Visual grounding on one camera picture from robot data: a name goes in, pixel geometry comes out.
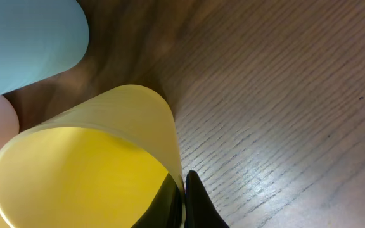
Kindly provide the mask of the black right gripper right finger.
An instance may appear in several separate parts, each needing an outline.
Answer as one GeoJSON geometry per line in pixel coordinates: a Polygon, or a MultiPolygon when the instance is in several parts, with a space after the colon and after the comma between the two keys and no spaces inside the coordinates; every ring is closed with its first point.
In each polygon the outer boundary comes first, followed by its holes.
{"type": "Polygon", "coordinates": [[[200,177],[193,170],[186,176],[185,228],[229,228],[215,209],[200,177]]]}

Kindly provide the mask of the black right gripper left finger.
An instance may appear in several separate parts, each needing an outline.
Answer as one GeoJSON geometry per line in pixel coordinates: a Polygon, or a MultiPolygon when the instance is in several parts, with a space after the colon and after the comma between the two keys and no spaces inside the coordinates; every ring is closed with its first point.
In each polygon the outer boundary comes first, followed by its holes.
{"type": "Polygon", "coordinates": [[[132,228],[180,228],[183,202],[170,174],[166,176],[151,205],[132,228]]]}

